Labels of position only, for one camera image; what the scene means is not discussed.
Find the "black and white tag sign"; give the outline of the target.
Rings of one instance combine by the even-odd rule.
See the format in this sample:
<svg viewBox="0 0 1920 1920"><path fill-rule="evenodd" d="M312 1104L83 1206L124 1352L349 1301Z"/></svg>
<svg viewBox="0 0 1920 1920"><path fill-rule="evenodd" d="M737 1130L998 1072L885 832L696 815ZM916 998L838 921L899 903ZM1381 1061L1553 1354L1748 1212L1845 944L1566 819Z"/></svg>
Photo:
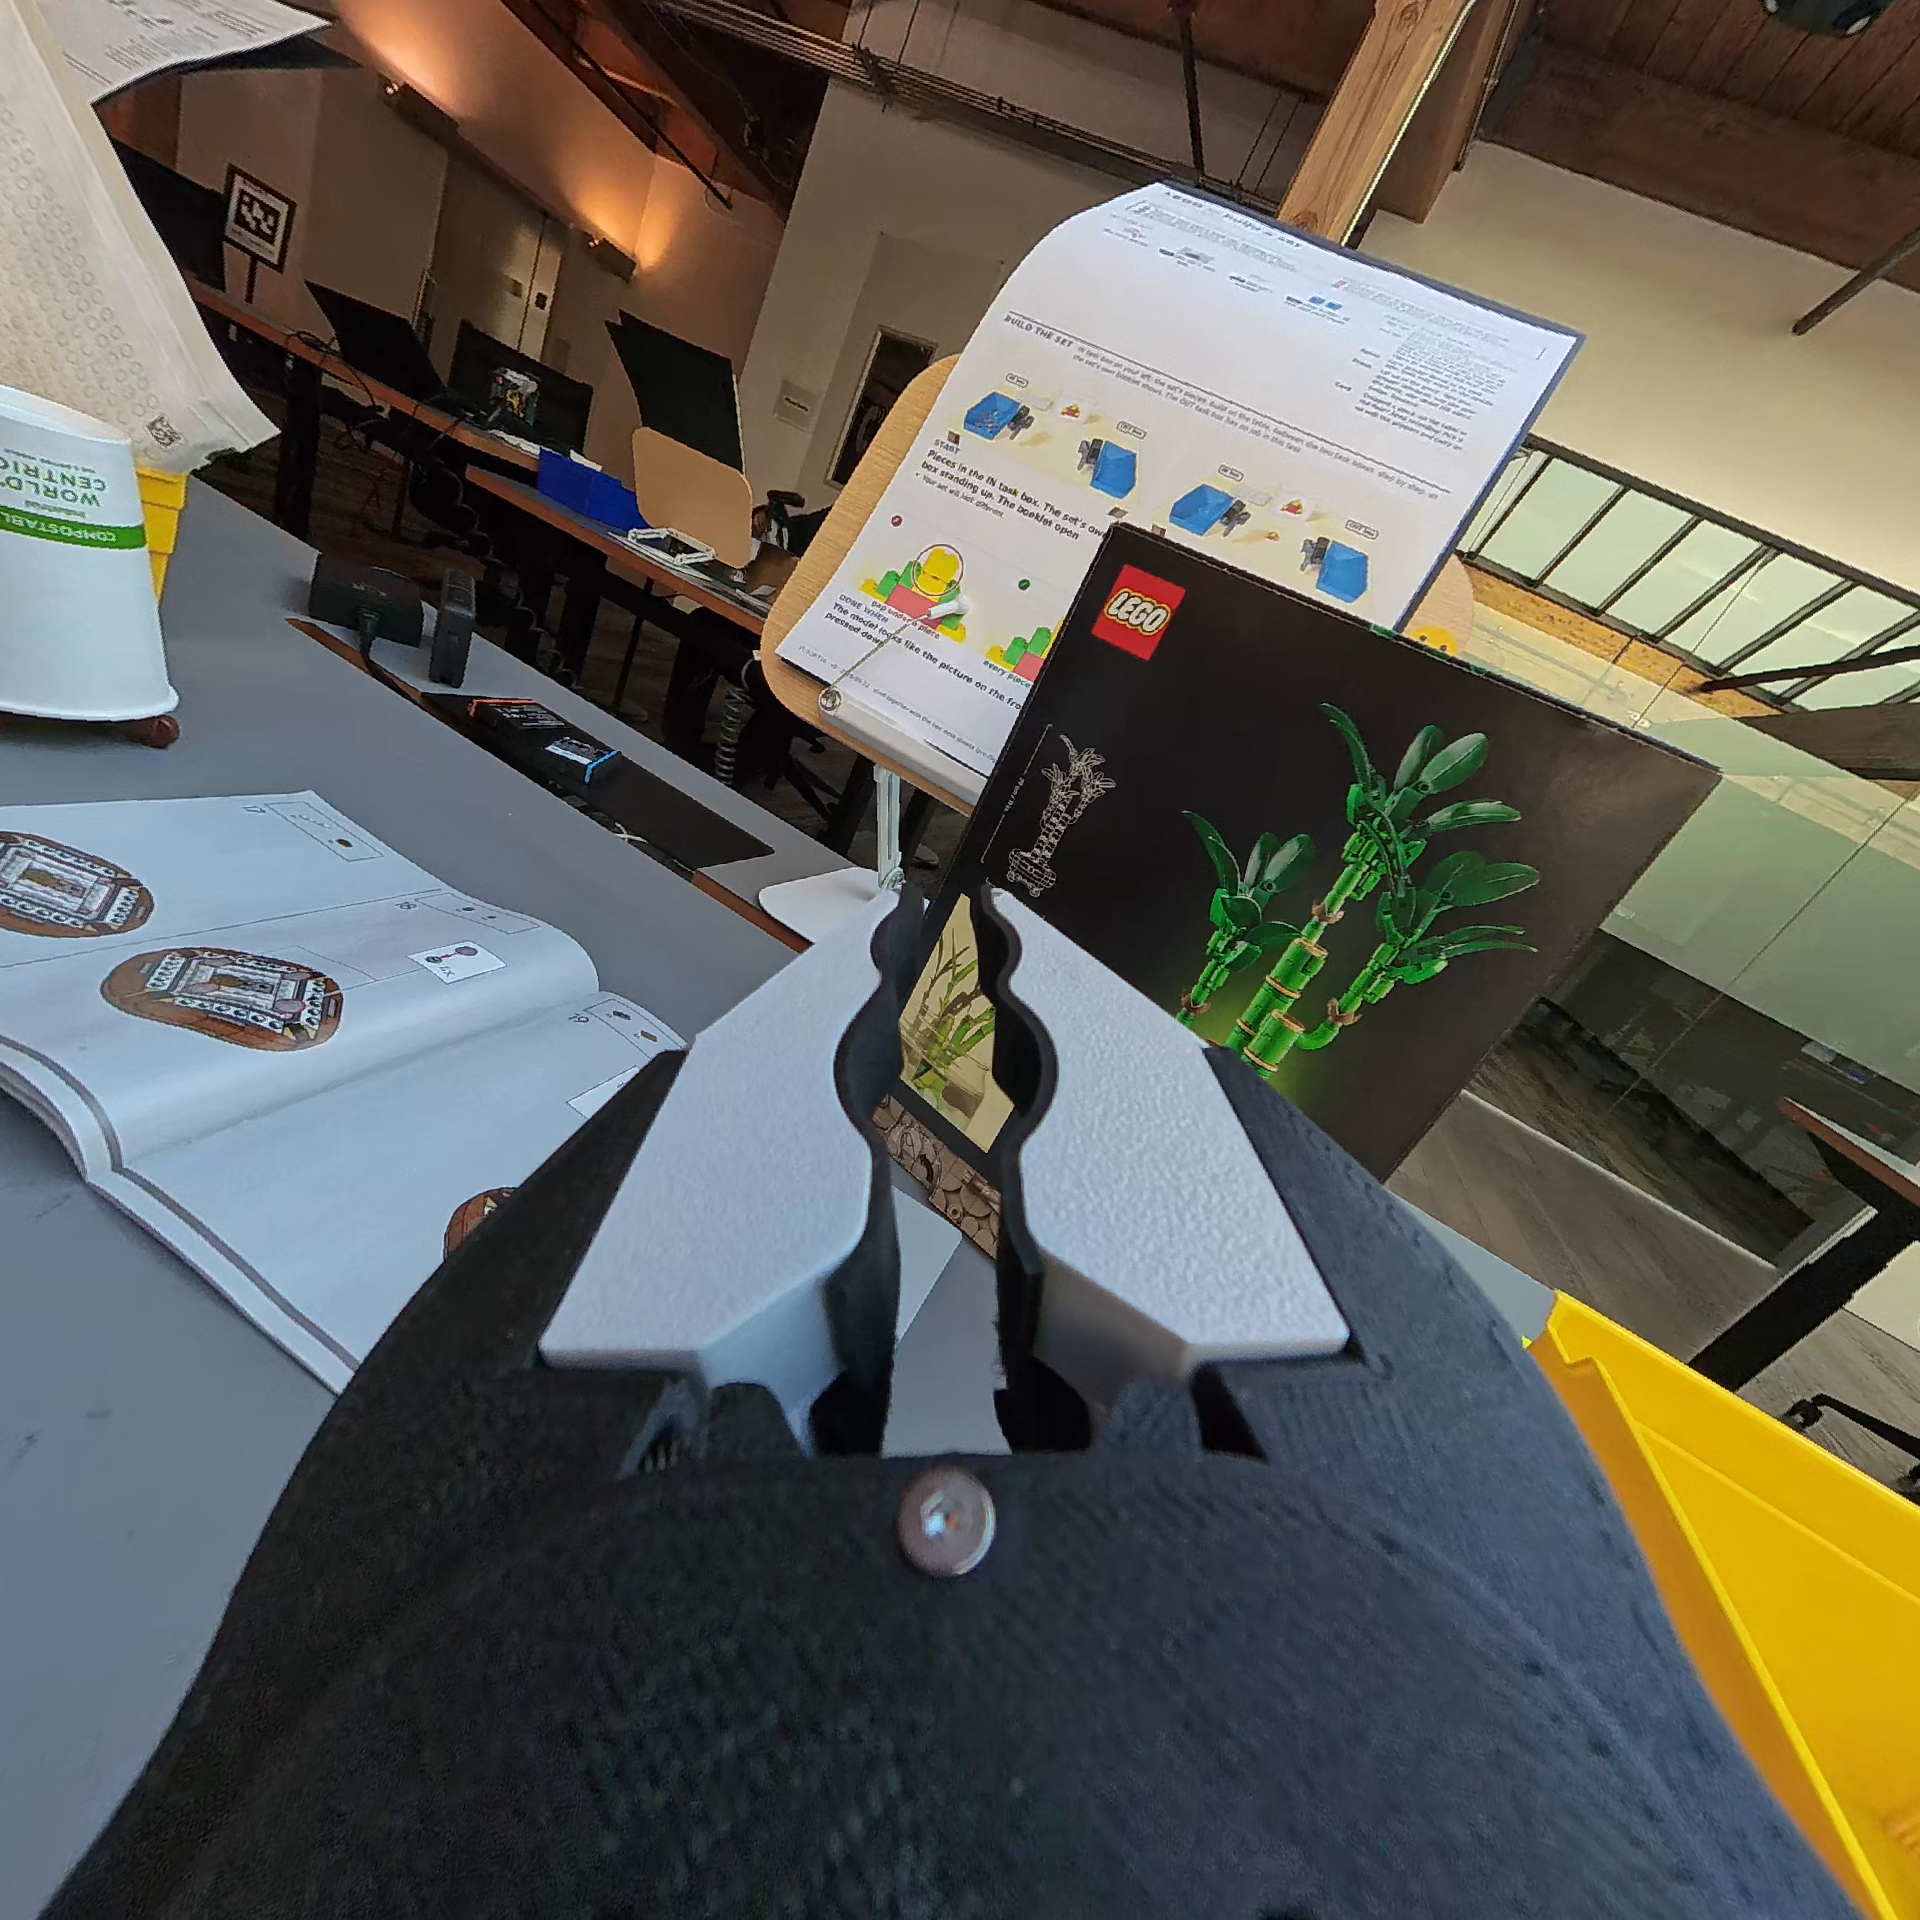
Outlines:
<svg viewBox="0 0 1920 1920"><path fill-rule="evenodd" d="M222 244L240 253L249 267L275 275L285 271L297 202L280 187L255 178L238 162L227 162L222 183Z"/></svg>

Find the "wooden document stand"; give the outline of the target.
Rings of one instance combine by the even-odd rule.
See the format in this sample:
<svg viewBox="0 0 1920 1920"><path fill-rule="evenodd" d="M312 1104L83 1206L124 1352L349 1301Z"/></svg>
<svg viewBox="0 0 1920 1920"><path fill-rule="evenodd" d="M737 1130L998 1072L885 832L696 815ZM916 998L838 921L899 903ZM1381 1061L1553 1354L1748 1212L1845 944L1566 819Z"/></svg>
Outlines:
<svg viewBox="0 0 1920 1920"><path fill-rule="evenodd" d="M877 708L850 691L832 689L828 679L779 656L779 643L823 594L894 474L913 452L956 363L956 356L938 359L908 383L839 489L821 529L781 584L761 627L758 662L769 695L787 716L850 747L853 771L868 776L875 800L874 867L836 867L823 875L761 887L759 908L773 920L778 933L796 936L801 947L836 931L869 903L884 884L899 882L906 847L903 790L912 790L918 802L969 815L987 781L923 740L899 731Z"/></svg>
<svg viewBox="0 0 1920 1920"><path fill-rule="evenodd" d="M755 559L755 495L745 471L652 425L633 430L631 461L636 508L650 527L679 533L718 564Z"/></svg>

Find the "wooden ceiling post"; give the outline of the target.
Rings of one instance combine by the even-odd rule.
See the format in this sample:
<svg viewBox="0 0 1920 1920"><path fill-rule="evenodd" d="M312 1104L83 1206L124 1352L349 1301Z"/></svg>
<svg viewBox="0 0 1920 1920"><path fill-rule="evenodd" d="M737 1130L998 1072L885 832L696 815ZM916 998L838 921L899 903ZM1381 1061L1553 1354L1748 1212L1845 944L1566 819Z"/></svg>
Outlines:
<svg viewBox="0 0 1920 1920"><path fill-rule="evenodd" d="M1275 210L1344 245L1447 60L1471 1L1378 1Z"/></svg>

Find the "yellow plastic bin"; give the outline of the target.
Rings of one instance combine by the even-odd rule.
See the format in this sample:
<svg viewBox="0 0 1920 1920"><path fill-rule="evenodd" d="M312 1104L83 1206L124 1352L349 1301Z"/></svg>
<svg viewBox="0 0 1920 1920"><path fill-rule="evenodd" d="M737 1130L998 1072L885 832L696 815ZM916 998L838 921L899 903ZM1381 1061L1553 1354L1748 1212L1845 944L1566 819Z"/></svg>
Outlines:
<svg viewBox="0 0 1920 1920"><path fill-rule="evenodd" d="M145 529L145 552L155 602L164 597L169 562L179 541L179 516L185 506L188 478L135 461L135 483Z"/></svg>
<svg viewBox="0 0 1920 1920"><path fill-rule="evenodd" d="M1530 1352L1716 1707L1866 1916L1917 1913L1917 1512L1566 1292Z"/></svg>

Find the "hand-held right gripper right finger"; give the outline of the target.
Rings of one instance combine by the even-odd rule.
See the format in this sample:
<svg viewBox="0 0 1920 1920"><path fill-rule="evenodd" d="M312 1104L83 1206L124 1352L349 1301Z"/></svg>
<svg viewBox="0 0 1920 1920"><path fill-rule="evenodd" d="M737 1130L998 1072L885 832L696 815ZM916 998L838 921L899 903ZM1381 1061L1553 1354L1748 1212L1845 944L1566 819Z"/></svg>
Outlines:
<svg viewBox="0 0 1920 1920"><path fill-rule="evenodd" d="M1351 1338L1220 1068L1231 1059L1010 889L974 895L1008 1111L996 1417L1016 1452L1086 1447L1136 1385L1322 1359Z"/></svg>

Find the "printed task instruction sheet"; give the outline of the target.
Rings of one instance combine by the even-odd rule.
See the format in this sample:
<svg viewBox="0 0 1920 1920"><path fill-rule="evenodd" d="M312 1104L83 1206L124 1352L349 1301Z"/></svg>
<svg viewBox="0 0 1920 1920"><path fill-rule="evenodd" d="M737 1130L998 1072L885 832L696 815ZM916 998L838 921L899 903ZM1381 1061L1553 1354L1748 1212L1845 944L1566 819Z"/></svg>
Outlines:
<svg viewBox="0 0 1920 1920"><path fill-rule="evenodd" d="M1188 187L1014 267L776 656L984 778L1114 533L1403 631L1583 337Z"/></svg>

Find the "white paper cup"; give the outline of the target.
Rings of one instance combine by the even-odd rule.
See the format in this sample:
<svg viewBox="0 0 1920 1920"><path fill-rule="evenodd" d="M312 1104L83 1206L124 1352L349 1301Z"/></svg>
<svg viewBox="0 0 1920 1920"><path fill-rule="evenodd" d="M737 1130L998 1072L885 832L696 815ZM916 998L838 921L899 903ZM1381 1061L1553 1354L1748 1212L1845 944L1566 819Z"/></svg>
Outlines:
<svg viewBox="0 0 1920 1920"><path fill-rule="evenodd" d="M1 709L177 733L129 438L1 389Z"/></svg>

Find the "black monitor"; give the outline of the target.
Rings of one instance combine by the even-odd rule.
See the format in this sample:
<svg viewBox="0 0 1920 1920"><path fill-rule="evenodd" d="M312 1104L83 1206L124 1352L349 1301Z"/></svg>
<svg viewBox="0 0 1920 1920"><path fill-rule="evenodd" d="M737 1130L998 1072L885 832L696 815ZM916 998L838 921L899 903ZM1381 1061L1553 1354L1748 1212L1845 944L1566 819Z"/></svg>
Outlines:
<svg viewBox="0 0 1920 1920"><path fill-rule="evenodd" d="M444 401L444 379L414 324L322 282L305 279L304 286L330 324L343 362L414 401Z"/></svg>
<svg viewBox="0 0 1920 1920"><path fill-rule="evenodd" d="M620 310L604 324L639 425L743 471L736 371L728 356Z"/></svg>
<svg viewBox="0 0 1920 1920"><path fill-rule="evenodd" d="M509 347L465 317L453 336L445 392L467 419L492 432L564 454L580 454L585 445L594 387Z"/></svg>

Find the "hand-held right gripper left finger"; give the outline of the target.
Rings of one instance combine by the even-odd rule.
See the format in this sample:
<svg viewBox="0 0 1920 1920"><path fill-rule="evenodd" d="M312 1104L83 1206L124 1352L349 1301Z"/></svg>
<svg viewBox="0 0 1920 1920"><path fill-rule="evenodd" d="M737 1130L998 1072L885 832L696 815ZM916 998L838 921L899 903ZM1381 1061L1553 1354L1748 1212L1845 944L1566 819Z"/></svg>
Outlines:
<svg viewBox="0 0 1920 1920"><path fill-rule="evenodd" d="M763 1387L803 1452L882 1449L899 1229L874 1114L923 916L879 892L683 1049L540 1334L549 1366Z"/></svg>

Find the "black lego set box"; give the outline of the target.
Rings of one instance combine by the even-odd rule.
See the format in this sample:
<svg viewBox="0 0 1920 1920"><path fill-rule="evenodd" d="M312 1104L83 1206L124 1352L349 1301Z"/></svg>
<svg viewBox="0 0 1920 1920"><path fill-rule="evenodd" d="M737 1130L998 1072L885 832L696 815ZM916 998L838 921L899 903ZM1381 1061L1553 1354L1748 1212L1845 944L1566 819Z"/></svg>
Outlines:
<svg viewBox="0 0 1920 1920"><path fill-rule="evenodd" d="M1010 1114L969 918L991 884L1387 1177L1716 781L1122 526L928 911L891 1098L986 1175Z"/></svg>

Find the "black power adapter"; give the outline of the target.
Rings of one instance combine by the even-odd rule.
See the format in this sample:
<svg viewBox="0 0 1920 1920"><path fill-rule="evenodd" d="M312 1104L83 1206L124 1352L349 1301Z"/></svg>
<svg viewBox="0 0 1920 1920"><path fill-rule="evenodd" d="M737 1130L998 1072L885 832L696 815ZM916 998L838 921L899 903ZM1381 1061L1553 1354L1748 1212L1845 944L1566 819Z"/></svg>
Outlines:
<svg viewBox="0 0 1920 1920"><path fill-rule="evenodd" d="M373 637L408 648L415 648L424 635L417 582L390 567L325 552L314 558L305 613L312 622L353 631L370 616Z"/></svg>

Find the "open lego instruction booklet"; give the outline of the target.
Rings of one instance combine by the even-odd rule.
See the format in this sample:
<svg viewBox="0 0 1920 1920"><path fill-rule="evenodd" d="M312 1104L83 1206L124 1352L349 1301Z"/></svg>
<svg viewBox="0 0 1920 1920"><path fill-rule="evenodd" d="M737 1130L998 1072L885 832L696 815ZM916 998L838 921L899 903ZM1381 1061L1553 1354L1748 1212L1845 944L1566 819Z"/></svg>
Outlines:
<svg viewBox="0 0 1920 1920"><path fill-rule="evenodd" d="M685 1045L307 790L8 803L1 926L4 1098L334 1389Z"/></svg>

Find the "blue plastic bins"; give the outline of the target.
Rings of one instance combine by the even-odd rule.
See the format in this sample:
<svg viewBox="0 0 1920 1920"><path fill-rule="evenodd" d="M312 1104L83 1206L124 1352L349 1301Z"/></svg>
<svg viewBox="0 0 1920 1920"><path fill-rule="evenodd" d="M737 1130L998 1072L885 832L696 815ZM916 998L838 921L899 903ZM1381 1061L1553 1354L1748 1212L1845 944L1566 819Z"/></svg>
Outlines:
<svg viewBox="0 0 1920 1920"><path fill-rule="evenodd" d="M636 491L608 469L570 450L540 445L538 491L564 511L588 518L618 533L647 526Z"/></svg>

